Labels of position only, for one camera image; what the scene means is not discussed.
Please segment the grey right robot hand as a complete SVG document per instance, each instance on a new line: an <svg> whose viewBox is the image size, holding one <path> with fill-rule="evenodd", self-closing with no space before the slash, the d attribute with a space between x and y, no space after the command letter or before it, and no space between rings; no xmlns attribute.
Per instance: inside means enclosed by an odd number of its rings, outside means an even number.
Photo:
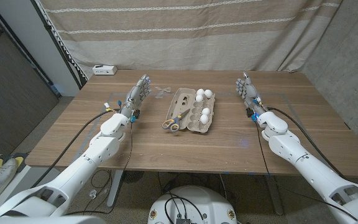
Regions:
<svg viewBox="0 0 358 224"><path fill-rule="evenodd" d="M248 73L243 72L243 76L243 79L238 78L236 81L236 91L246 106L247 116L256 121L261 114L267 112L267 109L263 105L262 99L253 86Z"/></svg>

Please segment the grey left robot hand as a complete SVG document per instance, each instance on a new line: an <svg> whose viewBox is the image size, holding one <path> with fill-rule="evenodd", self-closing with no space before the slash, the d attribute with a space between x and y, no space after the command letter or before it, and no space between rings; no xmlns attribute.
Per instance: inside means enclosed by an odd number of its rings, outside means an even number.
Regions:
<svg viewBox="0 0 358 224"><path fill-rule="evenodd" d="M131 120L135 110L140 108L142 101L145 100L151 91L150 77L144 74L128 92L120 114Z"/></svg>

